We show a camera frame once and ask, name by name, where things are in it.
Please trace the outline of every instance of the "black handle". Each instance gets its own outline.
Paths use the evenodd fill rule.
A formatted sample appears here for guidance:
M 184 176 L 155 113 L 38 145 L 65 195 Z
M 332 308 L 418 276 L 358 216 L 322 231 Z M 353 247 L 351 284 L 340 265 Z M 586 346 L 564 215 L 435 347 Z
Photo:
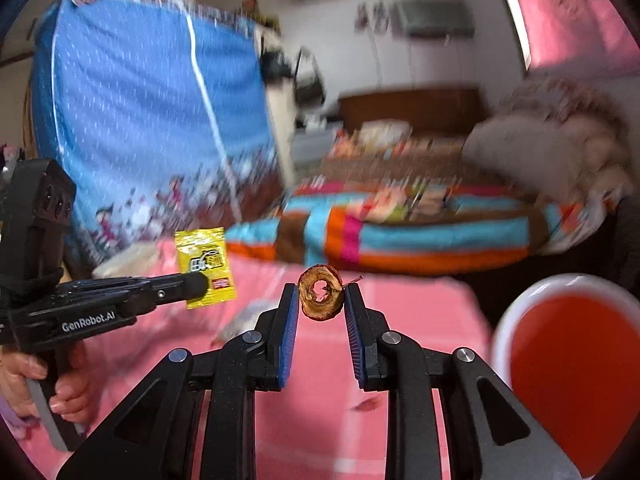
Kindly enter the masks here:
M 31 399 L 38 409 L 40 422 L 49 433 L 53 446 L 60 451 L 75 451 L 84 440 L 86 431 L 81 424 L 67 422 L 57 413 L 53 413 L 49 400 L 56 395 L 56 382 L 60 375 L 71 370 L 66 348 L 58 348 L 39 354 L 47 364 L 49 373 L 41 381 L 27 380 Z

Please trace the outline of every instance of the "striped blanket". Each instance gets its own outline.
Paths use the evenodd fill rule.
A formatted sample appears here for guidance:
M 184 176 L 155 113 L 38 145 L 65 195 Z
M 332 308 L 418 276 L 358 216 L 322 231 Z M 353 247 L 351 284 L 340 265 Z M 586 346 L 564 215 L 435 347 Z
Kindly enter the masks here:
M 454 186 L 436 212 L 412 212 L 409 194 L 384 218 L 371 219 L 366 203 L 378 193 L 340 183 L 303 187 L 277 218 L 230 228 L 228 250 L 305 266 L 437 276 L 564 251 L 597 230 L 606 216 L 602 200 L 561 205 L 505 187 Z

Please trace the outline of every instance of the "orange stripe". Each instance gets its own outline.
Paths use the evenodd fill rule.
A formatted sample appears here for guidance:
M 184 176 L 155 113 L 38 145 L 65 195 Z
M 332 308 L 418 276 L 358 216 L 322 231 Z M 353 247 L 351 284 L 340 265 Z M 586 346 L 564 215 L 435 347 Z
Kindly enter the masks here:
M 339 258 L 344 246 L 344 222 L 347 218 L 343 208 L 332 207 L 326 222 L 324 254 Z
M 227 242 L 226 250 L 233 254 L 242 254 L 242 256 L 257 258 L 258 260 L 272 262 L 276 259 L 276 247 L 274 245 L 244 245 L 236 242 Z
M 495 269 L 523 260 L 527 256 L 529 256 L 529 251 L 526 249 L 484 251 L 479 253 L 423 254 L 421 256 L 412 254 L 360 254 L 360 265 L 358 267 L 360 270 L 371 270 L 372 272 L 434 276 Z

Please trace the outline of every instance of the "brown headboard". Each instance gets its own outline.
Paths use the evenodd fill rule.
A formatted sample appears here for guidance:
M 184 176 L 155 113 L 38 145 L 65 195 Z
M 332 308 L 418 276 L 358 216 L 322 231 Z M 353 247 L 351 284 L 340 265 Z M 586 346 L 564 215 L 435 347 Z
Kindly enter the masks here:
M 487 116 L 478 88 L 430 87 L 375 91 L 338 98 L 348 132 L 380 119 L 407 121 L 414 137 L 437 133 L 466 135 Z

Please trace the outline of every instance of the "pink curtain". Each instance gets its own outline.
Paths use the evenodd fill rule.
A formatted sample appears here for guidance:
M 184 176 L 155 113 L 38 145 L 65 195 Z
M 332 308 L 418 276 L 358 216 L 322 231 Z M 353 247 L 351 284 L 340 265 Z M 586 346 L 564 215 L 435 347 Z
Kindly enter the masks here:
M 518 0 L 532 74 L 640 73 L 640 48 L 609 0 Z

